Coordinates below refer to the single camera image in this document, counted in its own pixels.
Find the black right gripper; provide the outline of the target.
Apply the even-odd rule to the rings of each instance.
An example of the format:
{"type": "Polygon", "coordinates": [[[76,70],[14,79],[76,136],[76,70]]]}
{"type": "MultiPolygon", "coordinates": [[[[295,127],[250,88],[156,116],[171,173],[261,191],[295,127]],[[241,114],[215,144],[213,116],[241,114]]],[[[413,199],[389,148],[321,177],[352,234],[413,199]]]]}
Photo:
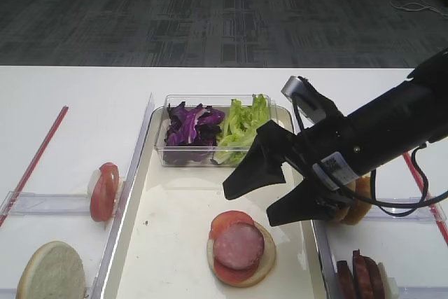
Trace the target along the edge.
{"type": "Polygon", "coordinates": [[[361,175],[361,120],[355,113],[326,118],[297,135],[272,120],[266,122],[256,130],[244,159],[224,180],[225,198],[235,200],[253,190],[285,183],[281,166],[290,151],[300,154],[296,166],[304,178],[268,206],[271,226],[328,220],[335,208],[354,203],[355,198],[336,182],[347,186],[361,175]]]}

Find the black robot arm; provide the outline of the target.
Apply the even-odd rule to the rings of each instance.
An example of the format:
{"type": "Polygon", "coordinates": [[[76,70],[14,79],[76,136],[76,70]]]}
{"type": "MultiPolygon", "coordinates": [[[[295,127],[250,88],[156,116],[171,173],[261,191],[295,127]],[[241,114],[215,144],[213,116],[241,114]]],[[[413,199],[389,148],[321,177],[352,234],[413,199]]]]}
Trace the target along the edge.
{"type": "Polygon", "coordinates": [[[244,159],[223,182],[234,200],[253,190],[285,181],[288,163],[302,181],[267,208],[272,226],[307,220],[333,220],[362,201],[387,207],[349,184],[405,152],[447,136],[447,52],[420,64],[405,81],[349,115],[319,93],[304,77],[292,76],[282,88],[298,121],[311,127],[292,133],[274,121],[256,131],[244,159]]]}

